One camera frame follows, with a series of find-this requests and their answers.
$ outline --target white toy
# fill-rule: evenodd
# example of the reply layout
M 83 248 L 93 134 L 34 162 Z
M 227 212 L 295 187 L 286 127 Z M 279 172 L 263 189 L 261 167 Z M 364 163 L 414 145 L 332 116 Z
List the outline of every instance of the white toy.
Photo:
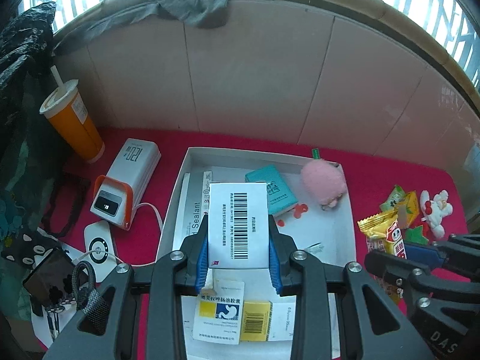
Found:
M 424 218 L 430 226 L 431 232 L 436 239 L 440 239 L 445 235 L 445 229 L 440 224 L 445 216 L 452 214 L 453 207 L 447 203 L 448 192 L 443 190 L 430 200 L 428 191 L 422 191 L 420 194 L 420 209 L 423 212 Z

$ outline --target candy wrapper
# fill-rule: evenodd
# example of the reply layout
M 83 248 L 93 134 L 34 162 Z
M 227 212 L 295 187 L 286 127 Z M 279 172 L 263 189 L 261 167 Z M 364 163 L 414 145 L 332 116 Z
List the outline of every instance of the candy wrapper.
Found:
M 398 227 L 406 229 L 419 216 L 419 201 L 415 191 L 409 192 L 405 198 L 395 205 L 398 214 Z
M 395 210 L 370 216 L 357 223 L 360 231 L 367 237 L 368 251 L 378 249 L 403 259 L 407 258 Z M 386 283 L 381 277 L 375 277 L 375 280 L 396 304 L 400 302 L 403 295 L 401 288 Z
M 380 204 L 380 211 L 385 212 L 391 210 L 398 202 L 404 200 L 406 196 L 405 191 L 399 185 L 395 185 L 393 191 L 388 195 L 388 198 L 385 202 Z

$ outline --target teal box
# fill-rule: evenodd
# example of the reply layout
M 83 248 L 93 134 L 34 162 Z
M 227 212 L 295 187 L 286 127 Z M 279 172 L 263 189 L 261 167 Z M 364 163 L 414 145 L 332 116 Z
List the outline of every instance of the teal box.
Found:
M 298 203 L 298 199 L 273 165 L 247 173 L 245 181 L 247 183 L 267 183 L 268 214 L 279 216 L 291 210 Z

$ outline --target barcode label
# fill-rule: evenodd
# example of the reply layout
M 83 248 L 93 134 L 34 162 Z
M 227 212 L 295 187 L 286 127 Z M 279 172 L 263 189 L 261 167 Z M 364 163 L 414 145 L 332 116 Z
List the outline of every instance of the barcode label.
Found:
M 233 194 L 233 258 L 248 259 L 247 193 Z
M 246 312 L 243 318 L 243 332 L 260 334 L 263 332 L 265 323 L 265 314 L 256 312 Z

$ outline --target pink fluffy keychain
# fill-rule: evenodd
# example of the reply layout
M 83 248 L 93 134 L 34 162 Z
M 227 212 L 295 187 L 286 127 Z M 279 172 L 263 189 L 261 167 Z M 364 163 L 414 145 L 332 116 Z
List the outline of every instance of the pink fluffy keychain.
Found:
M 323 210 L 335 207 L 347 192 L 342 171 L 321 158 L 306 164 L 301 170 L 301 177 L 305 188 L 318 200 Z

